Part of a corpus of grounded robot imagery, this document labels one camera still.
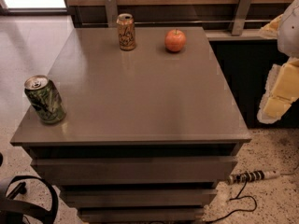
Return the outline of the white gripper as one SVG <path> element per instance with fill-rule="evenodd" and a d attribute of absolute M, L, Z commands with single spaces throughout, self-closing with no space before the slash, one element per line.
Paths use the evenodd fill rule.
<path fill-rule="evenodd" d="M 257 119 L 273 124 L 299 99 L 299 0 L 293 0 L 283 15 L 268 22 L 258 34 L 265 39 L 278 39 L 278 50 L 293 57 L 283 65 L 274 64 L 266 80 Z"/>

